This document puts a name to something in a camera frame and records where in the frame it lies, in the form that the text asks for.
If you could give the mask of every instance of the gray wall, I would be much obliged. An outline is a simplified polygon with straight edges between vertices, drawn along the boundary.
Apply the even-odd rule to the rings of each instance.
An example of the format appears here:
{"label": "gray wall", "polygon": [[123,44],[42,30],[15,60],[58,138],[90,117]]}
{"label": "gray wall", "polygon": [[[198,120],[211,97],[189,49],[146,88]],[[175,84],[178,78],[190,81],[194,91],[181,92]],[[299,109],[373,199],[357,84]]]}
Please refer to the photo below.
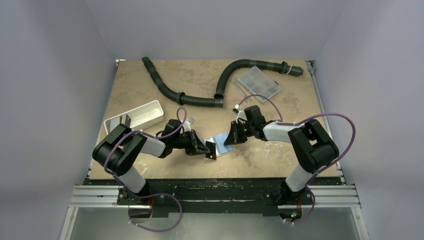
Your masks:
{"label": "gray wall", "polygon": [[87,0],[117,59],[315,59],[347,0]]}
{"label": "gray wall", "polygon": [[[316,58],[327,112],[351,116],[341,165],[374,240],[423,239],[424,2],[350,0]],[[346,145],[351,130],[330,121]]]}
{"label": "gray wall", "polygon": [[114,76],[86,3],[0,3],[0,239],[59,237]]}

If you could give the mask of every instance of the wooden table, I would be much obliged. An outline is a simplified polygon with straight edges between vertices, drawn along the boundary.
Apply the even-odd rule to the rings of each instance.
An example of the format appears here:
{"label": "wooden table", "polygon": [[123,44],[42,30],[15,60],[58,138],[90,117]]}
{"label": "wooden table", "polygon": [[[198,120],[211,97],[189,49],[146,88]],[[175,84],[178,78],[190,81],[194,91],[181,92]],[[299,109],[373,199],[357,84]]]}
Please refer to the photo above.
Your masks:
{"label": "wooden table", "polygon": [[[281,63],[282,60],[267,60]],[[153,61],[165,84],[175,92],[202,98],[213,98],[218,79],[233,60],[156,60]],[[304,60],[286,60],[289,65],[302,67],[304,74],[293,77],[273,71],[265,73],[275,80],[281,91],[271,100],[279,107],[285,122],[299,122],[311,115],[320,113],[320,107],[311,76]],[[237,77],[245,72],[242,68],[233,73]],[[227,132],[230,122],[236,119],[232,112],[235,104],[242,99],[241,93],[229,81],[225,89],[224,108],[205,108],[184,105],[187,117],[195,119],[192,129],[200,139]],[[104,119],[158,100],[164,111],[164,120],[144,132],[154,135],[163,130],[169,119],[176,118],[179,105],[162,95],[150,78],[142,61],[121,61],[116,73],[110,100]],[[274,107],[268,102],[260,104],[256,99],[244,103],[242,107],[260,106],[266,120],[278,119]],[[106,136],[101,127],[100,140]],[[134,165],[147,179],[151,178],[257,178],[287,177],[298,164],[293,148],[288,143],[261,141],[254,137],[248,142],[236,145],[236,151],[220,156],[217,160],[206,159],[201,155],[187,156],[183,149],[174,149],[164,159],[147,154],[138,155]],[[329,168],[320,176],[338,176],[336,167]],[[109,179],[103,167],[94,161],[91,179]]]}

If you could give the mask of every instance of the cable tie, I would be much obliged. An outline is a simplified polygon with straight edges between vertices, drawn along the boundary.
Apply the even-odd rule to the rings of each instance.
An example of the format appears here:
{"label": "cable tie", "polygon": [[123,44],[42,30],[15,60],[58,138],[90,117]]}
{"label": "cable tie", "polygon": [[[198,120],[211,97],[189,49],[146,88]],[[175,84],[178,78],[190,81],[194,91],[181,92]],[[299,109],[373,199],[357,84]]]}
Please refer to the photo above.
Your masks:
{"label": "cable tie", "polygon": [[290,66],[290,68],[288,69],[288,72],[286,72],[285,74],[289,75],[289,73],[292,71],[292,67],[293,66]]}

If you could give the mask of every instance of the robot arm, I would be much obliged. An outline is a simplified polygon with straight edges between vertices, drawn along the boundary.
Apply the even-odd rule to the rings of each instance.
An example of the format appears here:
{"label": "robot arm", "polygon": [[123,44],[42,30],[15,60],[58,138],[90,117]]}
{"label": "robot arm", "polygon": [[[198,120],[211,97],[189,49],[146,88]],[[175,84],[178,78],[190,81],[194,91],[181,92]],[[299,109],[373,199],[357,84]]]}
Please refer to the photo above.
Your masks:
{"label": "robot arm", "polygon": [[278,205],[296,199],[318,170],[339,156],[336,144],[315,119],[299,126],[281,125],[276,121],[266,121],[256,105],[244,110],[236,105],[233,111],[237,118],[231,122],[224,145],[242,144],[248,137],[254,136],[262,141],[280,141],[293,146],[299,164],[281,183],[276,201]]}
{"label": "robot arm", "polygon": [[213,142],[202,141],[196,134],[196,131],[190,128],[193,119],[190,118],[183,123],[184,132],[177,130],[181,122],[177,119],[171,119],[166,127],[161,131],[161,136],[169,135],[165,138],[155,138],[148,134],[133,134],[126,138],[121,146],[112,154],[115,145],[132,130],[124,124],[115,127],[92,152],[92,158],[102,166],[111,154],[107,168],[133,193],[140,196],[148,195],[149,184],[133,166],[139,153],[149,154],[158,158],[165,158],[172,153],[173,149],[185,149],[187,155],[205,155],[206,158],[216,159],[216,146]]}

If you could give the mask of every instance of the clear plastic organizer box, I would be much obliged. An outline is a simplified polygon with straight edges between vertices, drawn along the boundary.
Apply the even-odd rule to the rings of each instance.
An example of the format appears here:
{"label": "clear plastic organizer box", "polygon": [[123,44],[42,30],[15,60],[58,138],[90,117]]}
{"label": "clear plastic organizer box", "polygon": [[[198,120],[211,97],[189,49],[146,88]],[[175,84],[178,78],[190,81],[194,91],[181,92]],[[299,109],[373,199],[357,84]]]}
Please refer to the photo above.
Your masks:
{"label": "clear plastic organizer box", "polygon": [[[241,74],[238,81],[252,94],[259,94],[268,99],[281,91],[281,87],[257,66],[254,66]],[[267,101],[259,96],[256,96],[256,99],[261,104]]]}

